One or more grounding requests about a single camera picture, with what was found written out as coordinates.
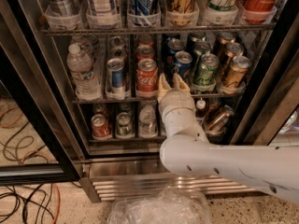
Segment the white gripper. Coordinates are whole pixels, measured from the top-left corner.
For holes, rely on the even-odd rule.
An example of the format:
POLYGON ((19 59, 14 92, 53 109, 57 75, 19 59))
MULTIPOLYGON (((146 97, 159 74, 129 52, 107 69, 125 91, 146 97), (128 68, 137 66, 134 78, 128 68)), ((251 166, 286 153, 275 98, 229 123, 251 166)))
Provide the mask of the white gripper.
POLYGON ((158 82, 159 111, 167 114, 175 109, 186 108, 195 110, 194 100, 189 94, 190 88, 178 73, 173 75, 174 89, 171 90, 165 74, 161 73, 158 82))

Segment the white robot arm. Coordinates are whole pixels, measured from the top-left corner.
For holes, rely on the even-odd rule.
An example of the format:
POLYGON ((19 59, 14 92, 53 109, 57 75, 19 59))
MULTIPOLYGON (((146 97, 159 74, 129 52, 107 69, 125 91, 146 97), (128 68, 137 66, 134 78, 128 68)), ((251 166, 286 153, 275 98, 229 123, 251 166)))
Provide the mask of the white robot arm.
POLYGON ((194 100, 180 75, 158 81, 158 107, 166 131, 160 160, 179 175, 218 175, 282 200, 299 203, 298 147, 211 144, 195 116, 194 100))

